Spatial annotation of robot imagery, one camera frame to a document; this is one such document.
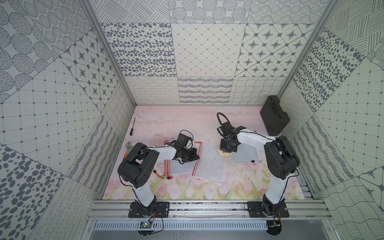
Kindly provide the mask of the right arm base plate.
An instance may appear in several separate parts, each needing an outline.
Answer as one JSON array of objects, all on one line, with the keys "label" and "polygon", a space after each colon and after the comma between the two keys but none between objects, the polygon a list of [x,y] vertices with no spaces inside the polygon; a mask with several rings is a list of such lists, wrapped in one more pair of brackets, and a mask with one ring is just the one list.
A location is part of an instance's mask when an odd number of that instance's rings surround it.
[{"label": "right arm base plate", "polygon": [[250,218],[288,218],[290,216],[285,198],[273,204],[266,196],[263,196],[263,201],[246,202],[245,210],[249,212]]}]

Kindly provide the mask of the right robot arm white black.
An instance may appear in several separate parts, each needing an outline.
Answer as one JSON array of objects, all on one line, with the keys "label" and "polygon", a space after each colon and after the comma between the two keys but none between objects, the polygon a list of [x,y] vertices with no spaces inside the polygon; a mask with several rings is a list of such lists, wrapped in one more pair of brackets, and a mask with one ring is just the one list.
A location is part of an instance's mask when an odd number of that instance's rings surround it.
[{"label": "right robot arm white black", "polygon": [[262,208],[265,216],[275,216],[284,204],[288,180],[296,177],[295,172],[300,165],[288,139],[284,136],[273,139],[242,126],[234,128],[230,122],[221,124],[217,131],[222,137],[220,150],[224,153],[236,153],[238,146],[245,144],[265,154],[272,176],[269,188],[263,196]]}]

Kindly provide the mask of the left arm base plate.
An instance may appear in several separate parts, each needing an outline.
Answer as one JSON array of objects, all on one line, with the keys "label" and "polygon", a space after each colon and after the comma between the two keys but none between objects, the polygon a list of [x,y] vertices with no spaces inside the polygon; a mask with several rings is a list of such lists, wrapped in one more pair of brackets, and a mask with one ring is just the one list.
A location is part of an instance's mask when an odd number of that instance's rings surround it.
[{"label": "left arm base plate", "polygon": [[167,218],[169,216],[170,202],[158,202],[156,198],[145,207],[138,200],[135,200],[130,205],[129,218],[150,218],[157,217]]}]

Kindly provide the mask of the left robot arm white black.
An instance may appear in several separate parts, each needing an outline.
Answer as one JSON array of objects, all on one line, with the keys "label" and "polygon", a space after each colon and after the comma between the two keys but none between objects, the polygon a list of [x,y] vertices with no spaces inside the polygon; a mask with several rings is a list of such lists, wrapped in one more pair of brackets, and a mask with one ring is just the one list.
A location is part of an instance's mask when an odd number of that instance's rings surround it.
[{"label": "left robot arm white black", "polygon": [[131,187],[137,198],[136,203],[151,215],[155,210],[156,197],[151,191],[148,180],[158,161],[175,160],[180,164],[194,162],[200,159],[198,149],[180,147],[173,141],[163,146],[149,147],[137,143],[127,153],[118,167],[119,179]]}]

